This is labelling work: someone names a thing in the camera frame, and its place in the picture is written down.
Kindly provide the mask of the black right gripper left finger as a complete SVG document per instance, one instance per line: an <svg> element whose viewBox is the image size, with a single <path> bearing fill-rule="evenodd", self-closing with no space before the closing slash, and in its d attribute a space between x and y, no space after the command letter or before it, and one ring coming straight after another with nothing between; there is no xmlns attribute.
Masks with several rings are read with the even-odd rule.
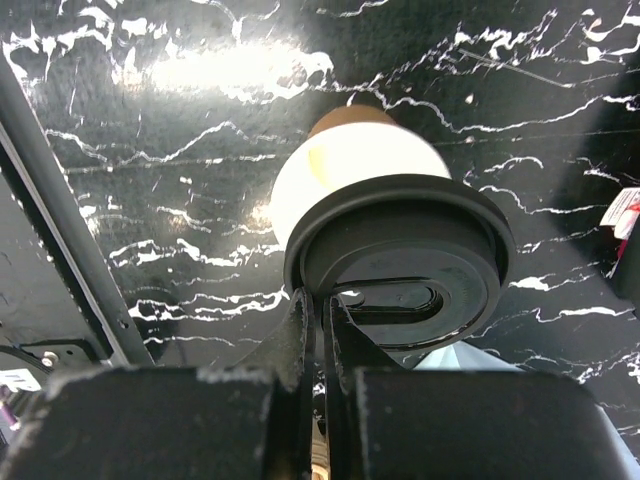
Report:
<svg viewBox="0 0 640 480"><path fill-rule="evenodd" d="M297 290L236 366L92 367L50 377L8 479L300 479L310 473L313 306Z"/></svg>

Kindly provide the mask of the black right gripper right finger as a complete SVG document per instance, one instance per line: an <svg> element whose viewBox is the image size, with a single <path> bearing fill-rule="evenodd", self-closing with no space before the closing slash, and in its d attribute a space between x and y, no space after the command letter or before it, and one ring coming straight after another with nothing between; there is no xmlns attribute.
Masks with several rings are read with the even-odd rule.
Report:
<svg viewBox="0 0 640 480"><path fill-rule="evenodd" d="M572 379L518 369L406 370L323 307L336 479L626 479L630 452Z"/></svg>

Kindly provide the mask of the single black cup lid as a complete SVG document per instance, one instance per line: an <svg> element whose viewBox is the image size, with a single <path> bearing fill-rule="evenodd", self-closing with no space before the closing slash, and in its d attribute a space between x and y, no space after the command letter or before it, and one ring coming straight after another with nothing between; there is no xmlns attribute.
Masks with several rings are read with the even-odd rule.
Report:
<svg viewBox="0 0 640 480"><path fill-rule="evenodd" d="M432 350L488 322L516 256L501 209L453 180L397 174L313 201L289 235L288 290L347 291L356 326L390 351Z"/></svg>

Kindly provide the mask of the single paper cup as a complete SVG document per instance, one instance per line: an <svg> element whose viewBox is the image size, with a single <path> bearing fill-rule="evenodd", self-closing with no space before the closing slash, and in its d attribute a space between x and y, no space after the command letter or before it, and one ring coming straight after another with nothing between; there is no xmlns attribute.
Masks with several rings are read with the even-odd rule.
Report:
<svg viewBox="0 0 640 480"><path fill-rule="evenodd" d="M276 177L268 212L278 244L286 247L301 218L331 193L397 174L451 177L431 144L381 110L363 105L332 110Z"/></svg>

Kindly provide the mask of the blue white paper bag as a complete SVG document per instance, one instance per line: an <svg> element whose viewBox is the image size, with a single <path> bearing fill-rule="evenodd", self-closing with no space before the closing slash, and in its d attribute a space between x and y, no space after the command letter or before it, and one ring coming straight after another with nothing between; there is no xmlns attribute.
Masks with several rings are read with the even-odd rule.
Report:
<svg viewBox="0 0 640 480"><path fill-rule="evenodd" d="M466 342L456 342L430 352L414 369L416 371L521 371L520 368Z"/></svg>

